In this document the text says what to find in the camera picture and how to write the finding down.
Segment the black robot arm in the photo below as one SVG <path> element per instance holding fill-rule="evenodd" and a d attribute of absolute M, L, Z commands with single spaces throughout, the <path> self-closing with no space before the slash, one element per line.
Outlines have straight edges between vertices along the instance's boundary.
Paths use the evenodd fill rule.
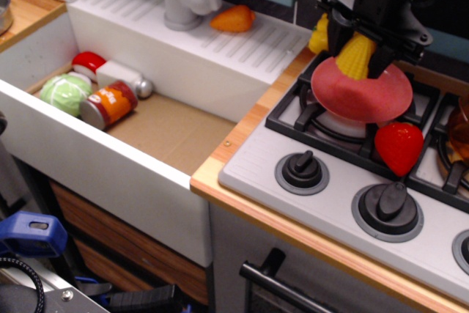
<path fill-rule="evenodd" d="M 368 63 L 368 77 L 378 78 L 395 60 L 418 64 L 433 37 L 414 9 L 435 0 L 318 0 L 328 15 L 328 52 L 337 55 L 354 33 L 376 44 Z"/>

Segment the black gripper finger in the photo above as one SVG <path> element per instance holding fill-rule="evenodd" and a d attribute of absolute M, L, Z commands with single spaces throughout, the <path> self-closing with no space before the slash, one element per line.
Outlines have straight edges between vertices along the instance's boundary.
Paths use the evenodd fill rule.
<path fill-rule="evenodd" d="M 355 33 L 355 15 L 351 12 L 342 13 L 332 9 L 328 13 L 328 52 L 338 56 L 343 47 Z"/>
<path fill-rule="evenodd" d="M 396 50 L 388 45 L 378 45 L 368 63 L 368 78 L 379 78 L 395 60 Z"/>

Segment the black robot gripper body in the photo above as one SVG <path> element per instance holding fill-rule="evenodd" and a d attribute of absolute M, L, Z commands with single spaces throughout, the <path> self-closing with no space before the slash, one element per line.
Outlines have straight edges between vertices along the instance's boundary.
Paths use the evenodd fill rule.
<path fill-rule="evenodd" d="M 395 60 L 419 62 L 432 35 L 412 12 L 411 0 L 319 0 L 328 14 L 332 9 L 355 15 L 355 32 L 377 45 L 396 50 Z"/>

